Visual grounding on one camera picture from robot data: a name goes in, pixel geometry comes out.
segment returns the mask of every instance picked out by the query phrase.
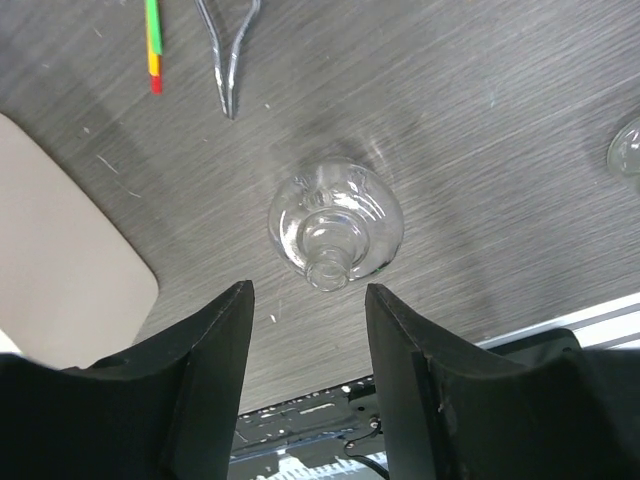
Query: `silver tongs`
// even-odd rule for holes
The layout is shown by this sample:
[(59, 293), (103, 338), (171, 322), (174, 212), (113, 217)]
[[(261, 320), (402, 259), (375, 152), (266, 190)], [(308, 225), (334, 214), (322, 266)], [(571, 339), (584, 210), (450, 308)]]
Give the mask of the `silver tongs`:
[(198, 7), (198, 12), (200, 12), (200, 16), (202, 17), (202, 20), (207, 27), (207, 31), (209, 32), (209, 37), (211, 37), (213, 70), (216, 76), (216, 84), (218, 85), (218, 94), (220, 95), (220, 104), (222, 105), (222, 111), (228, 118), (233, 120), (236, 115), (237, 108), (237, 92), (235, 90), (235, 86), (236, 75), (238, 73), (238, 61), (240, 60), (240, 47), (242, 46), (242, 39), (249, 30), (251, 23), (258, 16), (261, 0), (251, 1), (251, 8), (249, 9), (247, 15), (244, 17), (244, 20), (242, 21), (242, 25), (240, 26), (240, 30), (238, 30), (236, 37), (233, 39), (231, 55), (229, 56), (229, 70), (226, 72), (226, 78), (224, 65), (222, 63), (222, 54), (220, 52), (220, 35), (218, 34), (218, 29), (216, 28), (215, 23), (213, 23), (213, 18), (211, 17), (211, 14), (207, 9), (204, 0), (195, 1), (196, 6)]

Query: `black cable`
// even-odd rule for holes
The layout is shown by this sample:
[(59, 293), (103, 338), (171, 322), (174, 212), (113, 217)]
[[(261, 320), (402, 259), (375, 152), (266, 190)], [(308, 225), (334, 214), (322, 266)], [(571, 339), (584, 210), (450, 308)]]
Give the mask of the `black cable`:
[(356, 446), (356, 442), (359, 442), (366, 438), (375, 438), (382, 431), (382, 423), (380, 422), (380, 420), (377, 420), (377, 423), (378, 424), (376, 425), (376, 428), (374, 428), (372, 432), (369, 432), (360, 438), (349, 440), (347, 443), (345, 443), (343, 450), (344, 450), (344, 454), (347, 457), (349, 457), (351, 460), (361, 463), (365, 467), (369, 467), (371, 470), (376, 472), (385, 480), (390, 480), (389, 471), (385, 469), (382, 465), (380, 465), (378, 462), (375, 462), (371, 460), (369, 457), (365, 457), (364, 455), (349, 455), (349, 453), (347, 452), (347, 446), (350, 446), (350, 448), (353, 448)]

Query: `transparent glass object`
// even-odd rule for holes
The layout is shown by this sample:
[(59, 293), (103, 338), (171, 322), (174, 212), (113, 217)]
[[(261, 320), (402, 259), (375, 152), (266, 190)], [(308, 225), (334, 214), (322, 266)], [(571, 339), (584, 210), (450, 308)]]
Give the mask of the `transparent glass object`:
[(393, 260), (404, 217), (375, 173), (331, 159), (282, 184), (269, 211), (269, 233), (289, 266), (314, 287), (331, 292)]
[(624, 127), (611, 142), (609, 171), (640, 193), (640, 118)]

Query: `red tip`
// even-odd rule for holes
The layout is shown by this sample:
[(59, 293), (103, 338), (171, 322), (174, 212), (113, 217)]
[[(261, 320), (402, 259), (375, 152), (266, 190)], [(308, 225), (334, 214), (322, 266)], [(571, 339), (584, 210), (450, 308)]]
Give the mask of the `red tip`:
[(151, 93), (156, 95), (162, 95), (162, 77), (158, 75), (157, 77), (154, 75), (151, 76)]

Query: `wood grain surface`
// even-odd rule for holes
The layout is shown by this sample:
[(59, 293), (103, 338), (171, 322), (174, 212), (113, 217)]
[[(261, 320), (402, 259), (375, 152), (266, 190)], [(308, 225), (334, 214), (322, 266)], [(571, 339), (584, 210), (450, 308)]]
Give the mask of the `wood grain surface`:
[[(228, 52), (249, 2), (209, 4)], [(383, 177), (406, 235), (375, 280), (469, 340), (639, 290), (640, 202), (605, 165), (640, 114), (638, 0), (264, 0), (234, 122), (195, 6), (162, 7), (154, 97), (143, 2), (3, 1), (0, 111), (157, 275), (140, 338), (255, 282), (243, 411), (371, 372), (366, 282), (316, 292), (269, 244), (301, 163)]]

